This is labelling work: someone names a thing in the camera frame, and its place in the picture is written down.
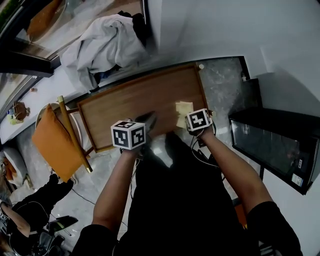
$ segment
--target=crumpled white fabric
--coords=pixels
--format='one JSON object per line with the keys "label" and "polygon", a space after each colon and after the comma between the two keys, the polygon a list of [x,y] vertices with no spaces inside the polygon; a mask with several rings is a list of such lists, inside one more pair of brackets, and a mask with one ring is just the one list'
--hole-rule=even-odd
{"label": "crumpled white fabric", "polygon": [[60,56],[72,84],[83,92],[97,88],[93,74],[116,64],[124,68],[146,55],[130,17],[119,14],[97,18]]}

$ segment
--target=wooden table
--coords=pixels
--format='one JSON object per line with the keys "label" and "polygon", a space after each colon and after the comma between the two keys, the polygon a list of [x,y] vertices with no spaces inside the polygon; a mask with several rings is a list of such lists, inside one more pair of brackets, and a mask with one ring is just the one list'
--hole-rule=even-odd
{"label": "wooden table", "polygon": [[193,102],[194,110],[208,108],[198,68],[182,65],[110,88],[78,103],[86,132],[96,152],[112,147],[110,127],[119,120],[155,111],[150,136],[177,129],[176,102]]}

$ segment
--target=paper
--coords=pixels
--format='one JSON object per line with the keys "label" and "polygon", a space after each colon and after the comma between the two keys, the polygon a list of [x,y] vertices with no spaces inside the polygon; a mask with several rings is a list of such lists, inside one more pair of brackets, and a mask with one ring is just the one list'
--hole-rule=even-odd
{"label": "paper", "polygon": [[175,110],[182,116],[186,116],[188,113],[194,111],[194,104],[192,102],[176,102]]}
{"label": "paper", "polygon": [[186,119],[183,115],[179,115],[178,121],[176,122],[176,126],[183,128],[183,129],[187,129]]}
{"label": "paper", "polygon": [[176,126],[187,129],[186,125],[186,115],[190,112],[194,111],[194,104],[192,102],[176,102],[175,110],[179,113],[178,121],[176,122]]}

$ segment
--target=orange cushion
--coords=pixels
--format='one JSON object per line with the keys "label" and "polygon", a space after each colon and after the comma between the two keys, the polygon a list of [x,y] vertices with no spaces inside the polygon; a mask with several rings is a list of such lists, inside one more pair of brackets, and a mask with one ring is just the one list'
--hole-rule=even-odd
{"label": "orange cushion", "polygon": [[50,104],[35,129],[32,141],[64,182],[67,182],[82,164],[70,135],[57,119]]}

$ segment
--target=gray floor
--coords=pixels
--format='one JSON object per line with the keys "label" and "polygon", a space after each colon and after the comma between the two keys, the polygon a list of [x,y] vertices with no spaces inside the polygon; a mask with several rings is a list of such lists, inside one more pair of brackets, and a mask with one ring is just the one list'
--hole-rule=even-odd
{"label": "gray floor", "polygon": [[[200,63],[205,66],[205,68],[199,73],[208,107],[210,110],[215,112],[213,121],[217,127],[216,136],[232,149],[232,138],[228,115],[234,111],[239,111],[257,105],[257,98],[254,93],[253,85],[249,82],[242,82],[242,67],[239,59],[236,57],[201,61],[199,64]],[[16,142],[26,163],[34,188],[39,189],[49,180],[50,167],[31,141],[31,136],[34,133],[34,130],[34,125],[30,126],[16,137]],[[178,131],[178,135],[186,143],[191,142],[192,137],[186,131],[180,130]],[[166,165],[170,166],[172,161],[164,149],[164,139],[164,135],[157,137],[152,142],[152,150],[157,156],[163,159]],[[207,156],[209,155],[206,148],[203,149],[203,152]],[[237,154],[243,157],[257,172],[259,172],[260,166],[257,163],[249,160],[239,152],[237,152]],[[95,203],[119,156],[119,149],[111,149],[94,155],[89,160],[93,168],[93,173],[88,174],[83,166],[80,167],[76,172],[78,184],[73,187],[74,190],[87,200]],[[228,182],[226,180],[224,182],[231,198],[237,198],[237,195]],[[19,198],[20,200],[29,193],[32,193],[32,191],[27,191],[27,189],[21,188],[15,193],[15,198]],[[119,238],[127,230],[126,224],[128,223],[130,205],[131,197],[128,195],[127,205],[122,220],[123,224],[120,227],[118,236]],[[84,200],[74,191],[71,191],[64,199],[56,204],[52,211],[53,216],[61,217],[70,215],[79,220],[76,224],[66,229],[69,234],[64,231],[60,231],[60,234],[65,237],[64,247],[66,249],[72,251],[82,228],[91,223],[93,209],[94,205],[92,203]],[[153,230],[146,230],[146,236],[151,232],[153,232]]]}

